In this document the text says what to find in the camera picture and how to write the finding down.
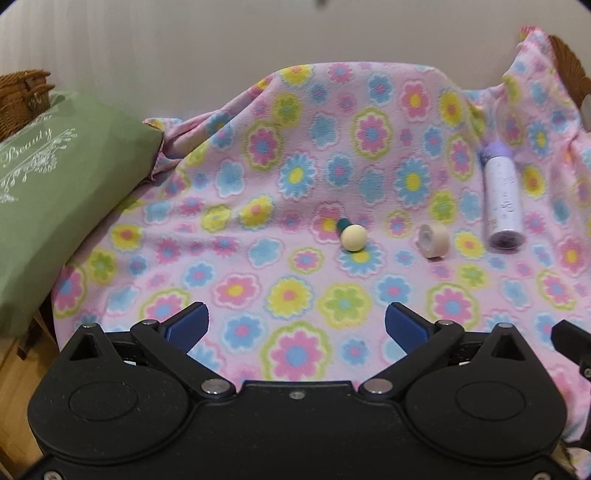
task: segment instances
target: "green pillow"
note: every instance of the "green pillow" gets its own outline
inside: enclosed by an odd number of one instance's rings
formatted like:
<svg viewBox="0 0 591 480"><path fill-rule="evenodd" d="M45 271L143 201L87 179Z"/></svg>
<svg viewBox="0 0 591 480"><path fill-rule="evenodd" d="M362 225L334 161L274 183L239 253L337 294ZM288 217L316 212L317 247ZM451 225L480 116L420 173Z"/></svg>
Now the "green pillow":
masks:
<svg viewBox="0 0 591 480"><path fill-rule="evenodd" d="M82 240L150 174L162 136L68 93L0 143L0 336L26 331Z"/></svg>

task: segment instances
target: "wooden ball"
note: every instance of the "wooden ball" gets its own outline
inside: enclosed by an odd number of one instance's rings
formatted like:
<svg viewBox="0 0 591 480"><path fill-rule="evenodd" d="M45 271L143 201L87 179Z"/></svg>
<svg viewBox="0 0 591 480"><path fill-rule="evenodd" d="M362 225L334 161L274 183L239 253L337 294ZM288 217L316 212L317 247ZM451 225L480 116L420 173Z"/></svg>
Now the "wooden ball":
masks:
<svg viewBox="0 0 591 480"><path fill-rule="evenodd" d="M349 225L340 234L340 244L345 250L358 252L368 241L368 231L361 225Z"/></svg>

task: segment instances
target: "pink floral blanket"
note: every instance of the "pink floral blanket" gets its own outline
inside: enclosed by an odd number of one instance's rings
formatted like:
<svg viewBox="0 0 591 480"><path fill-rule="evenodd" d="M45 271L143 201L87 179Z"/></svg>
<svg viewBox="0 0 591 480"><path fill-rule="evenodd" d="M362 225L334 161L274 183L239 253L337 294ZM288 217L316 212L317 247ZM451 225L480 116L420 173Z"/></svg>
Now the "pink floral blanket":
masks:
<svg viewBox="0 0 591 480"><path fill-rule="evenodd" d="M53 290L60 345L84 322L127 330L193 301L210 329L190 355L233 381L359 382L400 359L384 311L400 301L470 330L515 323L569 407L580 436L590 387L556 353L566 318L591 330L591 134L527 31L501 85L459 89L442 72L396 63L280 70L215 112L166 131L154 182L84 242ZM515 153L527 243L489 251L479 153ZM336 222L366 227L364 250ZM442 222L449 254L415 246ZM588 461L577 453L580 473Z"/></svg>

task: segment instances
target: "blue gripper pad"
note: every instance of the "blue gripper pad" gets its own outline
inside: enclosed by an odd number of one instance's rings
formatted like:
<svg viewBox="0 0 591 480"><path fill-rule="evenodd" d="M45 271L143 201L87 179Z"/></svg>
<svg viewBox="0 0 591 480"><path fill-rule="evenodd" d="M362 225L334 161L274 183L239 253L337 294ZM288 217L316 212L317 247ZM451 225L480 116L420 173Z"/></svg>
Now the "blue gripper pad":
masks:
<svg viewBox="0 0 591 480"><path fill-rule="evenodd" d="M385 324L390 338L406 353L429 340L434 331L431 322L399 302L388 305Z"/></svg>
<svg viewBox="0 0 591 480"><path fill-rule="evenodd" d="M160 324L158 331L175 347L188 353L207 333L209 311L196 301Z"/></svg>

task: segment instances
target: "wooden floor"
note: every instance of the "wooden floor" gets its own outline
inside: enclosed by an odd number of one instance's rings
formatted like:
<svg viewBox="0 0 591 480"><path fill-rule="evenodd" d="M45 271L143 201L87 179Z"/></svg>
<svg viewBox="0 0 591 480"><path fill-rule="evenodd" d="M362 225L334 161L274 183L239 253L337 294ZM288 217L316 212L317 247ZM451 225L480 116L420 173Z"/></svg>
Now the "wooden floor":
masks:
<svg viewBox="0 0 591 480"><path fill-rule="evenodd" d="M4 363L0 356L0 463L12 476L20 475L41 456L27 423L27 405L58 354L56 344L46 335L25 360L16 350L14 342Z"/></svg>

